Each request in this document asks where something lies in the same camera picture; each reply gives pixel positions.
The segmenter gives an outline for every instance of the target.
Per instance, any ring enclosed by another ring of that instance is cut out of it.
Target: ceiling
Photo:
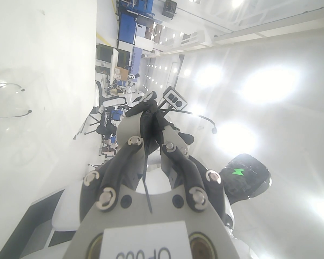
[[[161,97],[158,86],[173,84],[173,68],[179,64],[177,54],[143,59],[140,86]],[[266,104],[243,98],[251,74],[270,68],[296,72],[295,89]],[[201,86],[200,80],[206,82]],[[324,35],[187,53],[176,90],[189,102],[186,110],[198,107],[218,128],[227,122],[247,127],[256,137],[250,154],[272,174],[267,192],[234,204],[235,236],[261,259],[324,258],[324,219],[317,210],[322,206],[316,204],[324,202]],[[208,168],[220,171],[235,156],[219,147],[221,135],[211,133],[209,122],[184,114],[167,116],[194,135],[190,152]],[[235,139],[241,143],[240,132]]]

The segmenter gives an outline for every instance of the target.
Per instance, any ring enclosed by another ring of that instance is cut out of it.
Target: blue cubicle partition
[[[120,16],[119,40],[121,40],[122,42],[133,44],[135,32],[135,17],[122,13]]]

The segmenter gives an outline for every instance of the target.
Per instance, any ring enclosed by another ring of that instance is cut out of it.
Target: white table
[[[0,102],[32,110],[0,119],[0,250],[93,107],[95,46],[96,0],[0,0],[0,82],[25,89]]]

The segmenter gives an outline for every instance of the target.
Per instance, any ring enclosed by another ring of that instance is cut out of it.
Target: black office chair
[[[97,124],[97,123],[99,123],[99,126],[94,131],[85,132],[84,134],[87,135],[89,133],[97,132],[98,134],[103,135],[105,140],[109,139],[112,135],[116,135],[116,126],[111,123],[111,120],[112,120],[111,111],[112,110],[109,109],[107,120],[106,120],[105,112],[103,112],[101,114],[100,120],[97,120],[93,116],[89,115],[94,120],[96,120],[96,122],[93,124],[90,124],[90,126]]]

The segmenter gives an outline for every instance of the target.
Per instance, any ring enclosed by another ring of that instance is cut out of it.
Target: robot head
[[[219,174],[231,205],[256,197],[271,186],[269,170],[248,154],[236,156]]]

